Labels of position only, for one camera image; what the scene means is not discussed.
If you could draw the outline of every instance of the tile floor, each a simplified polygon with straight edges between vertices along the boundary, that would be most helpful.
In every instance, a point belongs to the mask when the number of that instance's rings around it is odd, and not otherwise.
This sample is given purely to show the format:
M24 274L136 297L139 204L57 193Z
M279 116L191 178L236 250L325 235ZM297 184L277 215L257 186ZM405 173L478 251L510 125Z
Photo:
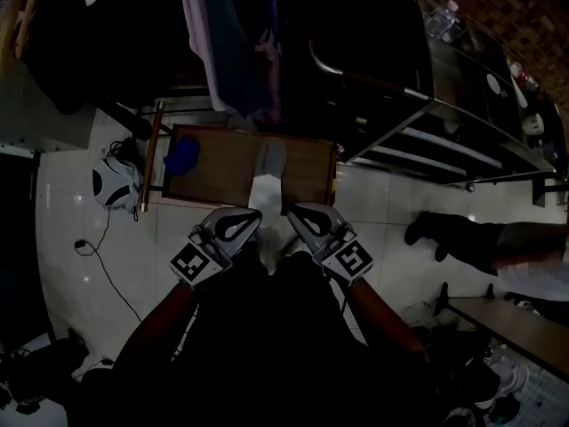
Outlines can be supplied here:
M167 125L198 121L195 114L164 120ZM128 135L121 125L99 112L88 150L50 153L41 160L36 198L40 273L56 334L63 336L72 326L91 350L78 374L102 357L115 359L138 324L111 288L96 257L81 257L74 251L80 238L98 242L106 225L107 215L92 196L92 166L112 141ZM165 140L161 140L156 152L156 184L164 176L164 147ZM402 316L406 307L432 300L444 281L449 282L451 295L476 296L492 281L452 257L435 262L428 242L408 247L403 241L405 227L419 211L460 214L476 222L565 222L565 209L556 206L556 200L555 195L549 195L547 208L533 206L529 182L479 185L469 194L388 173L338 166L336 208L354 224L375 258L375 266L365 277ZM176 282L167 267L172 246L214 208L164 199L155 192L150 201L148 212L140 214L138 222L124 212L113 212L100 248L108 273L141 317ZM269 253L292 235L291 225L281 217L268 236ZM274 262L267 262L271 264L274 269ZM342 300L338 287L333 288ZM363 340L349 309L345 316L354 335Z

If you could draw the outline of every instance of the purple garment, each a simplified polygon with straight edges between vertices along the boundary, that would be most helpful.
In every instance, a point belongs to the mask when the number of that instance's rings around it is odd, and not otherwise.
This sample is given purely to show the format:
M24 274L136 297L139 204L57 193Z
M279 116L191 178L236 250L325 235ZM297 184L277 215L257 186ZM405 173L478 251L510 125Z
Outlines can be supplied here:
M255 118L265 124L278 125L281 120L281 47L278 33L276 0L267 0L260 41L255 46L255 65L270 108L261 109Z

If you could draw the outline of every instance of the water bottle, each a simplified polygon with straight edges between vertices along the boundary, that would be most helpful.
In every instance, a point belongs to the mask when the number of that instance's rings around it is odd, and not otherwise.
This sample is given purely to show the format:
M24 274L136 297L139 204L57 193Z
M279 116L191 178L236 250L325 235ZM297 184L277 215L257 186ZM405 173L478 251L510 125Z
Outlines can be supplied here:
M444 6L438 6L432 17L427 22L427 33L435 38L440 38L449 27L452 26L456 19L456 10L459 9L453 0L449 0Z

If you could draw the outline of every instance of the wooden plank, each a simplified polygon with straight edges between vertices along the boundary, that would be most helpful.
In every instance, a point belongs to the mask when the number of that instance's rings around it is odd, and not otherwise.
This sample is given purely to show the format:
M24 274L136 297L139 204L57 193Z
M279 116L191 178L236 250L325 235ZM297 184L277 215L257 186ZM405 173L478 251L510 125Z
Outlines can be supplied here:
M501 300L449 299L448 306L473 324L492 331L512 349L569 382L569 327Z
M265 137L278 137L286 146L283 203L330 204L332 200L335 150L330 142L175 125L170 150L182 136L199 143L199 159L196 168L186 175L164 176L165 197L247 206L257 146Z

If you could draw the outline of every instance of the brown wooden tray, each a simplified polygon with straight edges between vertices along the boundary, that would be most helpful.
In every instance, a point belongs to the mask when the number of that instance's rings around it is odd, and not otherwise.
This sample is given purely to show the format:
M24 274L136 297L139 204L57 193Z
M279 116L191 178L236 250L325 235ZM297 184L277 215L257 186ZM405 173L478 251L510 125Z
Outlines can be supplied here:
M283 204L333 203L335 145L267 133L248 133L198 125L175 125L169 151L188 136L200 145L197 166L182 176L164 175L164 197L247 207L255 167L255 150L265 137L286 146Z

